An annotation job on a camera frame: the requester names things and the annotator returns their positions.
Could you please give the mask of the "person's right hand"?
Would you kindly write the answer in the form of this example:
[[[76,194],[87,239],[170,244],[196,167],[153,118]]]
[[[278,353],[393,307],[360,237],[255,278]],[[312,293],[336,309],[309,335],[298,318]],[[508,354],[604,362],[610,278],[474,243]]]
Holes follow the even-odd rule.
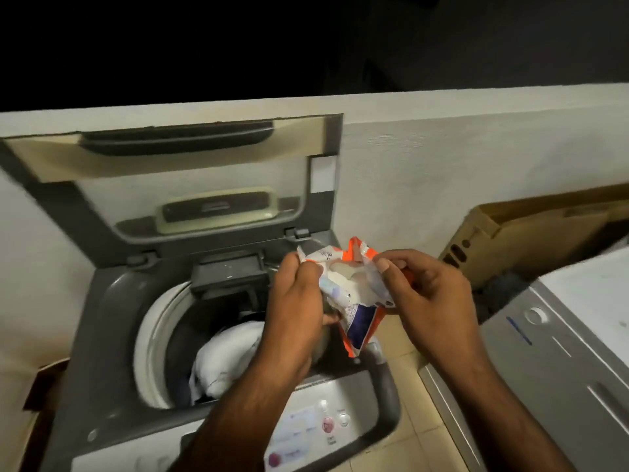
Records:
[[[489,362],[471,286],[459,269],[417,250],[389,250],[375,258],[405,261],[405,305],[395,310],[431,365],[454,375]]]

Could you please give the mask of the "person's left hand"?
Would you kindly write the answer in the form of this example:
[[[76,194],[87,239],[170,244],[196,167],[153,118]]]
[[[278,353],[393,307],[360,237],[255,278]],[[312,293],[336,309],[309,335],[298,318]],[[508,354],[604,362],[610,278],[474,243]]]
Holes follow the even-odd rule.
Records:
[[[301,378],[310,368],[324,328],[337,324],[340,315],[326,312],[323,299],[293,293],[294,253],[285,256],[274,276],[258,353],[281,373]]]

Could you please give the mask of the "orange white detergent packet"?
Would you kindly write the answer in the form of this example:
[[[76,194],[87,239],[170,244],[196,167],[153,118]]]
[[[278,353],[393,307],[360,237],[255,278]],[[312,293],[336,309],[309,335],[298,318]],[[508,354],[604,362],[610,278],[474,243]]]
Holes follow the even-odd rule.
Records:
[[[371,340],[385,315],[396,307],[378,271],[376,250],[358,237],[346,249],[317,240],[297,245],[300,262],[322,267],[318,285],[324,300],[340,314],[345,349],[356,358]]]

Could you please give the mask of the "person's left forearm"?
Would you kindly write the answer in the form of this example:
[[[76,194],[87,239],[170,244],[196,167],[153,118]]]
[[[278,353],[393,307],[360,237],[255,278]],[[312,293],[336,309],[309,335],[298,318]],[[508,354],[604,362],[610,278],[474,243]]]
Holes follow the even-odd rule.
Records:
[[[311,356],[257,354],[220,398],[169,472],[263,472],[263,458]]]

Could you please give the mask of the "person's right forearm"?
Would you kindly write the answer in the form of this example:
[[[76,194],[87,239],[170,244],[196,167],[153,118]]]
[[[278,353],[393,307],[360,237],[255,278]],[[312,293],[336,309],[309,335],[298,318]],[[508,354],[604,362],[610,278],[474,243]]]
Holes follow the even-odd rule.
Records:
[[[577,472],[500,377],[480,336],[443,343],[431,362],[459,403],[488,472]]]

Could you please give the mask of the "dark detergent drawer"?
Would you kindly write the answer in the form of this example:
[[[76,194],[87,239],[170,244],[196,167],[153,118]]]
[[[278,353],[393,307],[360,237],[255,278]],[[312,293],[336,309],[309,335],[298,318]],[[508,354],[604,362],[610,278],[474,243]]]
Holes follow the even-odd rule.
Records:
[[[261,253],[239,250],[200,257],[192,269],[190,289],[199,296],[229,287],[268,286],[270,282]]]

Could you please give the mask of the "white cloth in drum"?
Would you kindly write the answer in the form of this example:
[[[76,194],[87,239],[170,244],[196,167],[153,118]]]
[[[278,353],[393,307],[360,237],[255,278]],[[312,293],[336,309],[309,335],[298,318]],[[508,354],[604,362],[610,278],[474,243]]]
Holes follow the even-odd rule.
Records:
[[[221,331],[196,354],[189,389],[191,404],[219,399],[240,378],[255,355],[264,322],[249,321]]]

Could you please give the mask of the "brown cardboard box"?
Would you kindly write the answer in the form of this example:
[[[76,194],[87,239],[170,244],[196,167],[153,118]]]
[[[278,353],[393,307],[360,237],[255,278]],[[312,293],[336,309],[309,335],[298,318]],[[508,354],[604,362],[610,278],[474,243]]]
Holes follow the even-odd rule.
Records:
[[[439,256],[473,288],[515,272],[532,280],[629,234],[629,182],[472,208]]]

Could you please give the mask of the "grey washing machine lid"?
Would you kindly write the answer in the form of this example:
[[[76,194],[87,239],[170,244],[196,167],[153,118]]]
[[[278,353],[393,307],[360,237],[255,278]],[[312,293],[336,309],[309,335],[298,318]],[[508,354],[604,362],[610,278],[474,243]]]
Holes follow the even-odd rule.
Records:
[[[0,137],[0,168],[97,268],[330,232],[344,115]]]

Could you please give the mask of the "grey top-load washing machine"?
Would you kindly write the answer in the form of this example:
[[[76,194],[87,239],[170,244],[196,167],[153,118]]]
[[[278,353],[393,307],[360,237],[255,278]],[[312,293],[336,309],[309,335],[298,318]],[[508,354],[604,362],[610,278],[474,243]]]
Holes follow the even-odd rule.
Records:
[[[331,231],[309,239],[338,246]],[[247,251],[261,253],[272,282],[298,243]],[[217,403],[191,404],[198,351],[221,331],[265,318],[270,284],[193,294],[194,263],[216,253],[96,271],[41,472],[167,472],[177,460]],[[351,358],[330,326],[282,413],[264,472],[331,470],[393,433],[400,417],[378,341]]]

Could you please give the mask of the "white grey washing machine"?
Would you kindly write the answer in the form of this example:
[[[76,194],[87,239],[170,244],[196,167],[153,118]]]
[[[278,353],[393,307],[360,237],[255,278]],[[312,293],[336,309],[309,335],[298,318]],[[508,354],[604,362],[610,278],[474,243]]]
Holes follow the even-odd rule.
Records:
[[[579,472],[629,472],[629,246],[534,275],[481,325],[487,352]]]

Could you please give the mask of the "brown cardboard piece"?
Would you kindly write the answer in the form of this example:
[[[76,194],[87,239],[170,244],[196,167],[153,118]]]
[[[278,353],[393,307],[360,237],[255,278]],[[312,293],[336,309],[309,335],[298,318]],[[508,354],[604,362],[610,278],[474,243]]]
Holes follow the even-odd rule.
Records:
[[[18,472],[39,472],[51,436],[69,358],[41,368],[22,410],[30,414],[27,440]]]

